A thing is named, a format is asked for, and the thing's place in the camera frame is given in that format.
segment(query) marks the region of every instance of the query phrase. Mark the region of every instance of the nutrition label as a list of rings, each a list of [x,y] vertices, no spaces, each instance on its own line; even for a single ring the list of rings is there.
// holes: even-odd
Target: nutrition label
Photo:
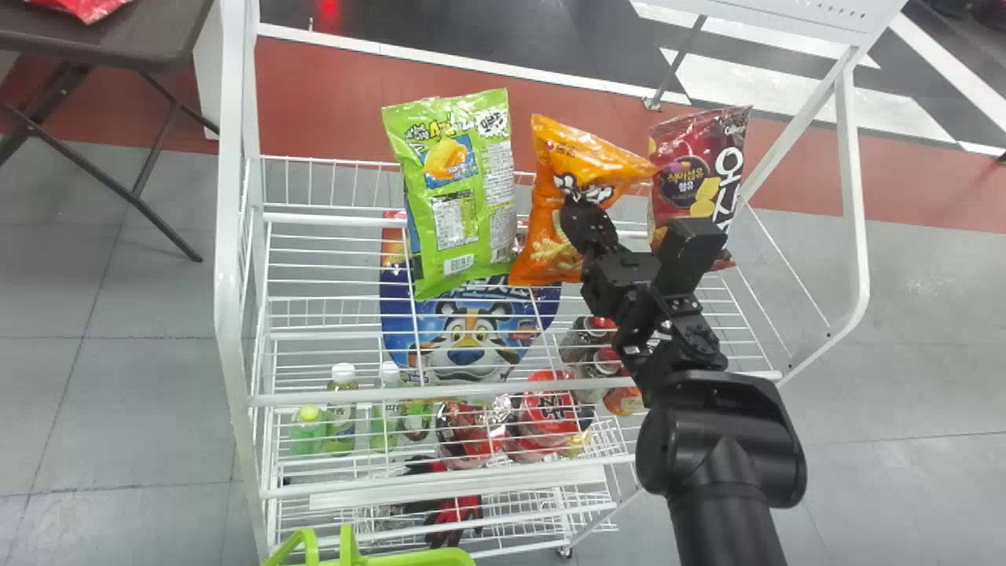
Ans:
[[[485,186],[486,203],[490,206],[513,201],[513,150],[510,149],[510,142],[486,146]]]
[[[439,250],[478,240],[475,193],[471,189],[435,196],[433,209]]]
[[[489,220],[489,246],[493,249],[508,249],[515,235],[517,235],[517,210],[513,203],[493,210]],[[497,258],[496,253],[493,253],[493,262],[507,258]]]
[[[517,234],[517,208],[513,186],[513,151],[510,143],[486,146],[486,204],[495,206],[489,215],[489,246],[492,262],[510,260],[510,246]]]

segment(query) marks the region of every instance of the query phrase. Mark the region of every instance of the green bottle cap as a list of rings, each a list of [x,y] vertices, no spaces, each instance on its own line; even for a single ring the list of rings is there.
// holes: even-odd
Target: green bottle cap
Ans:
[[[307,404],[301,407],[300,415],[302,421],[317,421],[318,415],[321,411],[318,410],[318,406],[314,404]]]

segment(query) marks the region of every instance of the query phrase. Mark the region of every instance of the white bottle cap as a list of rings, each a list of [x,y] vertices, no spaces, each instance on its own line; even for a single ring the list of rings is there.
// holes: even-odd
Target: white bottle cap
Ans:
[[[352,364],[340,362],[332,366],[332,381],[339,385],[352,383],[356,379],[356,368]]]
[[[394,362],[384,362],[380,365],[380,381],[384,387],[398,385],[398,365]]]

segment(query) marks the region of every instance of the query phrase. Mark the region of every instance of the green beverage bottle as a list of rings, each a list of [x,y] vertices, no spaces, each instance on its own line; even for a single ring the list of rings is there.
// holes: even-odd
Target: green beverage bottle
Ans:
[[[394,362],[380,365],[380,382],[384,389],[401,386],[398,366]],[[398,418],[401,415],[401,401],[375,401],[370,410],[370,448],[391,451],[398,445]]]
[[[297,410],[290,426],[290,453],[304,456],[317,453],[321,448],[328,427],[323,422],[322,411],[317,405],[304,405]]]
[[[332,366],[332,381],[328,382],[329,391],[347,391],[359,389],[356,382],[356,368],[352,364],[336,364]],[[322,451],[335,455],[345,455],[356,448],[356,404],[328,406],[328,438],[322,442]]]

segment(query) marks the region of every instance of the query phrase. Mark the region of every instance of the table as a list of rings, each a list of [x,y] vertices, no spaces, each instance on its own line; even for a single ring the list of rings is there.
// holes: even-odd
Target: table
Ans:
[[[0,166],[36,136],[100,180],[156,225],[189,258],[202,256],[140,197],[167,134],[179,113],[204,128],[218,132],[216,125],[168,91],[153,73],[171,72],[188,60],[199,38],[213,0],[138,0],[123,6],[108,18],[86,26],[72,17],[20,2],[0,2],[0,49],[31,52],[61,59],[55,70],[31,95],[14,106],[0,101],[0,112],[15,124],[0,141]],[[99,65],[135,70],[171,103],[171,109],[147,160],[128,188],[45,131],[43,124],[59,105]]]

